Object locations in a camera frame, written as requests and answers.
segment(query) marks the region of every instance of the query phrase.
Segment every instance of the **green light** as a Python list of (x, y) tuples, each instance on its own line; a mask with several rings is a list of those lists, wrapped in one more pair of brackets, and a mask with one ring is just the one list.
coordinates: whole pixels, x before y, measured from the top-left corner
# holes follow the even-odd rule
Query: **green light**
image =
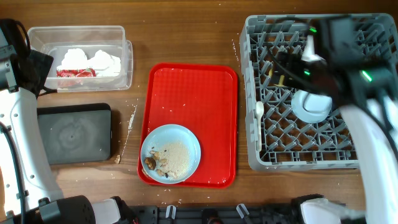
[(371, 82), (371, 81), (373, 80), (372, 77), (371, 77), (367, 72), (365, 72), (364, 70), (362, 70), (361, 72), (362, 72), (362, 75), (363, 75), (369, 82)]

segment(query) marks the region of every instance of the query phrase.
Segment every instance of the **red cutting board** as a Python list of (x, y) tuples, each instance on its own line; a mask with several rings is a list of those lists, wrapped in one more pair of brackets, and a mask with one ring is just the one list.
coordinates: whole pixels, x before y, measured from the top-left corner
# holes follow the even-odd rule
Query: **red cutting board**
[[(142, 124), (141, 146), (146, 136), (165, 124), (188, 128), (199, 140), (201, 160), (186, 181), (174, 186), (222, 189), (236, 176), (236, 119), (238, 77), (226, 66), (160, 63), (149, 74)], [(147, 184), (165, 185), (142, 172)]]

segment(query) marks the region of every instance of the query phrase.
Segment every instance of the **spoon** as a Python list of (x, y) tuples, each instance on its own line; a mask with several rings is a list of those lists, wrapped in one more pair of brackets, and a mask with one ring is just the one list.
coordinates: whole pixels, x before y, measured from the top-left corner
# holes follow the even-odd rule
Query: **spoon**
[(256, 103), (256, 118), (257, 118), (257, 128), (258, 128), (258, 135), (259, 135), (259, 140), (257, 142), (257, 151), (261, 151), (261, 118), (262, 115), (264, 114), (264, 105), (262, 104), (261, 101), (258, 101)]

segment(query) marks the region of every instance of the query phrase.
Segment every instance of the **plate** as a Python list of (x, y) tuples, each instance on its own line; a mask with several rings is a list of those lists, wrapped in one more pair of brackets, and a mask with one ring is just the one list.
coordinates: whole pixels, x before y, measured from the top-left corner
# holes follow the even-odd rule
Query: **plate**
[[(160, 149), (165, 144), (181, 141), (188, 149), (189, 167), (187, 173), (180, 179), (170, 179), (159, 176), (155, 170), (149, 170), (144, 163), (146, 157), (151, 157), (151, 150)], [(200, 162), (200, 144), (196, 136), (187, 128), (177, 124), (166, 124), (153, 130), (145, 138), (141, 147), (141, 163), (147, 174), (162, 184), (176, 184), (187, 180), (198, 168)]]

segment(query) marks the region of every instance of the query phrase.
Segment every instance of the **gray dish rack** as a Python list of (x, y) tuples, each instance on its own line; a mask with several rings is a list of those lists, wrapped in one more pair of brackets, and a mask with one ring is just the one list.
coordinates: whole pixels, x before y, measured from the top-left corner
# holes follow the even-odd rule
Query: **gray dish rack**
[[(276, 19), (298, 17), (314, 19), (337, 16), (320, 15), (261, 15), (249, 16), (239, 38), (241, 71), (246, 91), (246, 138), (249, 165), (254, 170), (310, 170), (358, 168), (355, 148), (340, 113), (335, 108), (326, 120), (308, 124), (297, 119), (291, 109), (296, 89), (270, 85), (269, 71), (273, 68), (266, 46), (274, 55), (284, 51), (302, 53), (305, 46), (305, 25), (294, 21), (270, 26)], [(352, 14), (358, 50), (368, 59), (384, 58), (397, 64), (397, 29), (388, 14)], [(258, 141), (256, 102), (264, 104), (261, 118), (262, 147)]]

